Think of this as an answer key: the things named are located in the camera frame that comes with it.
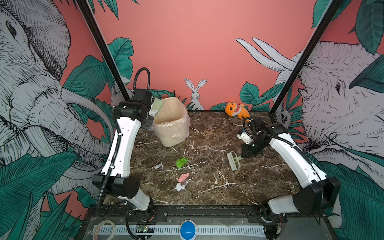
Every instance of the rabbit ear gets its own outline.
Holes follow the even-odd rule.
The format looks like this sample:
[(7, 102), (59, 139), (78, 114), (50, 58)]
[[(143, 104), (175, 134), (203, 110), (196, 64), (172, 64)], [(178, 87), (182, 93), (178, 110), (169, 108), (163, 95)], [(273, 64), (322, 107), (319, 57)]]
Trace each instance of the rabbit ear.
[(206, 80), (206, 79), (201, 80), (201, 81), (199, 82), (199, 84), (197, 85), (196, 89), (201, 88), (201, 87), (204, 86), (204, 84), (206, 84), (206, 83), (207, 83), (207, 80)]
[(188, 87), (188, 88), (190, 88), (190, 89), (192, 89), (192, 90), (195, 90), (195, 86), (193, 85), (193, 83), (191, 82), (191, 80), (184, 78), (184, 81), (185, 81), (185, 83), (187, 84), (187, 87)]

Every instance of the pink crumpled paper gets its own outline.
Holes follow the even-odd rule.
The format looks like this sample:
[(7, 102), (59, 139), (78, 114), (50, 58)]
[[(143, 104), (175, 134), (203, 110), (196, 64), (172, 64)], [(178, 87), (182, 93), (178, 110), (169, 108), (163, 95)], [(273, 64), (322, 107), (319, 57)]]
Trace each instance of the pink crumpled paper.
[(187, 174), (182, 174), (182, 175), (180, 176), (180, 178), (177, 180), (177, 182), (183, 182), (183, 181), (186, 180), (188, 177), (189, 177), (189, 173), (187, 173)]

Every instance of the black metal pole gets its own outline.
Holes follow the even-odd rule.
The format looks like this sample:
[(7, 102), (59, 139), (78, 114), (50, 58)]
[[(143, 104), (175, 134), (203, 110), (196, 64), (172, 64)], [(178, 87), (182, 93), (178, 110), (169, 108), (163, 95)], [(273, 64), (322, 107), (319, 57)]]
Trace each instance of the black metal pole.
[(117, 69), (117, 67), (113, 61), (113, 58), (109, 52), (107, 44), (104, 42), (104, 38), (101, 35), (101, 32), (97, 26), (95, 18), (93, 17), (93, 13), (90, 10), (90, 8), (88, 7), (88, 4), (86, 2), (87, 0), (76, 0), (76, 1), (77, 1), (77, 5), (80, 8), (80, 11), (82, 12), (82, 14), (84, 16), (85, 21), (88, 24), (89, 29), (92, 32), (93, 37), (95, 38), (95, 41), (96, 41), (96, 43), (97, 43), (97, 45), (101, 51), (101, 54), (104, 57), (105, 62), (107, 63), (109, 70), (111, 71), (112, 76), (115, 79), (115, 81), (116, 81), (116, 83), (117, 83), (117, 85), (121, 91), (122, 96), (124, 97), (124, 100), (128, 101), (129, 96), (128, 96), (127, 90), (124, 86), (124, 83), (121, 80), (119, 70)]
[(316, 47), (316, 44), (319, 42), (321, 36), (323, 35), (324, 31), (328, 27), (329, 23), (331, 22), (333, 16), (335, 15), (337, 9), (340, 7), (343, 0), (333, 0), (331, 2), (331, 5), (325, 12), (323, 18), (319, 22), (319, 25), (316, 27), (310, 41), (308, 42), (306, 48), (303, 51), (303, 54), (301, 55), (299, 61), (297, 62), (296, 66), (292, 70), (291, 75), (289, 76), (287, 82), (285, 83), (283, 89), (281, 90), (280, 95), (277, 97), (275, 103), (273, 104), (270, 112), (270, 116), (274, 115), (277, 108), (281, 104), (281, 102), (284, 100), (285, 95), (291, 88), (293, 82), (296, 80), (297, 76), (299, 75), (301, 69), (304, 67), (305, 63), (307, 62), (308, 58), (310, 57), (313, 49)]

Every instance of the green crumpled paper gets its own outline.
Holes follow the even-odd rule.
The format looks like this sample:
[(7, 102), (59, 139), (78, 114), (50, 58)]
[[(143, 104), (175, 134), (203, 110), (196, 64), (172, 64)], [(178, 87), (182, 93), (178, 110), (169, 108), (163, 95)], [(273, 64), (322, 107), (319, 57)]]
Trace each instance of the green crumpled paper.
[(186, 164), (188, 162), (188, 158), (185, 158), (185, 157), (183, 157), (183, 158), (181, 158), (181, 159), (178, 159), (177, 161), (176, 161), (176, 166), (178, 167), (178, 168), (181, 168), (184, 164)]

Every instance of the orange plush toy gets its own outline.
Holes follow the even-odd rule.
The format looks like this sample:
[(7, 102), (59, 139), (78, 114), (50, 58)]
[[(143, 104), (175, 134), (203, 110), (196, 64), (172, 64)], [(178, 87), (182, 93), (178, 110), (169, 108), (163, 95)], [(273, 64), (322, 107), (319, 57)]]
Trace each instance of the orange plush toy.
[(231, 117), (238, 116), (240, 119), (249, 118), (249, 112), (244, 107), (244, 104), (238, 104), (235, 101), (230, 101), (225, 106), (225, 112)]

